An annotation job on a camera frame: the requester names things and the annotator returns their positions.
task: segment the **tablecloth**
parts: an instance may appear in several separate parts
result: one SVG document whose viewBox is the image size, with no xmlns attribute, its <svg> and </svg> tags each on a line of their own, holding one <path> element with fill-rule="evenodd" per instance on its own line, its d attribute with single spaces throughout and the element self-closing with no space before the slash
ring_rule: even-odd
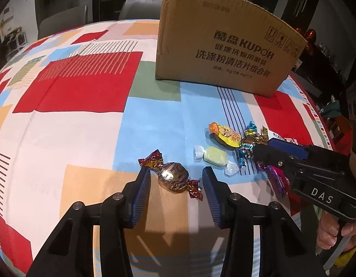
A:
<svg viewBox="0 0 356 277">
<path fill-rule="evenodd" d="M 207 165 L 193 147 L 218 146 L 211 122 L 243 135 L 253 121 L 299 144 L 332 149 L 313 103 L 291 76 L 271 98 L 238 90 L 156 81 L 159 21 L 101 22 L 39 40 L 0 71 L 0 255 L 24 276 L 75 201 L 99 203 L 136 178 L 159 149 L 192 179 Z M 229 160 L 235 155 L 227 151 Z M 255 163 L 220 181 L 252 202 L 276 200 Z M 298 209 L 280 201 L 298 226 Z M 94 273 L 101 276 L 98 229 Z M 173 194 L 152 176 L 148 209 L 125 231 L 134 276 L 219 276 L 228 230 L 215 228 L 204 195 Z M 259 274 L 255 228 L 253 276 Z"/>
</svg>

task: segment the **yellow candy wrapper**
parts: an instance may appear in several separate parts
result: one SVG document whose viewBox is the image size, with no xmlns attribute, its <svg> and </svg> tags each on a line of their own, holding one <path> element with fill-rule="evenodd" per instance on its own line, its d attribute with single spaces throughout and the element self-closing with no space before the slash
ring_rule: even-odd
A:
<svg viewBox="0 0 356 277">
<path fill-rule="evenodd" d="M 228 126 L 212 122 L 209 125 L 209 130 L 211 133 L 216 134 L 227 145 L 234 148 L 238 148 L 240 146 L 241 135 L 238 132 L 233 131 Z"/>
</svg>

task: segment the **cardboard box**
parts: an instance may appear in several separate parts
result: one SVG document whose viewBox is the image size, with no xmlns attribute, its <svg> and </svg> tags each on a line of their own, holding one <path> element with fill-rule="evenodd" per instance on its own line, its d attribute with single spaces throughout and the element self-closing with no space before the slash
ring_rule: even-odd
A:
<svg viewBox="0 0 356 277">
<path fill-rule="evenodd" d="M 306 43 L 288 24 L 245 0 L 163 0 L 156 79 L 269 97 Z"/>
</svg>

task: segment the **fingernail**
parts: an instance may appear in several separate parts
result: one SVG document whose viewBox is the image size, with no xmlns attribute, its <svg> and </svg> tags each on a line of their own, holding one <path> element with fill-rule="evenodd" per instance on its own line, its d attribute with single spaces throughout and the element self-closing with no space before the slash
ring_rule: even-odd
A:
<svg viewBox="0 0 356 277">
<path fill-rule="evenodd" d="M 330 245 L 330 246 L 334 246 L 334 244 L 336 243 L 336 239 L 334 239 L 334 238 L 329 238 L 328 240 L 327 240 L 327 244 L 328 245 Z"/>
<path fill-rule="evenodd" d="M 334 236 L 337 236 L 338 234 L 338 229 L 336 229 L 335 227 L 331 227 L 331 234 L 334 235 Z"/>
<path fill-rule="evenodd" d="M 341 235 L 342 236 L 348 235 L 349 233 L 352 232 L 353 229 L 354 229 L 353 225 L 351 225 L 351 224 L 346 225 L 345 227 L 342 228 Z"/>
</svg>

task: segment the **silver bolt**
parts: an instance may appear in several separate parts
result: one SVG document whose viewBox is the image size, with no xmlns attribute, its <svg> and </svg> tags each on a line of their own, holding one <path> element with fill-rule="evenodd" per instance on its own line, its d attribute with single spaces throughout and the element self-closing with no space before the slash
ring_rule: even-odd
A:
<svg viewBox="0 0 356 277">
<path fill-rule="evenodd" d="M 241 198 L 241 195 L 239 193 L 231 193 L 229 195 L 229 198 L 231 198 L 234 201 L 237 201 L 237 200 L 239 200 Z"/>
<path fill-rule="evenodd" d="M 77 211 L 79 209 L 81 209 L 83 207 L 83 203 L 82 202 L 75 202 L 73 204 L 73 208 Z"/>
<path fill-rule="evenodd" d="M 124 198 L 124 195 L 122 193 L 115 193 L 113 194 L 113 199 L 116 201 L 121 200 L 122 198 Z"/>
<path fill-rule="evenodd" d="M 273 207 L 274 209 L 279 209 L 279 208 L 281 208 L 280 203 L 277 202 L 277 201 L 272 201 L 272 202 L 270 202 L 270 206 Z"/>
</svg>

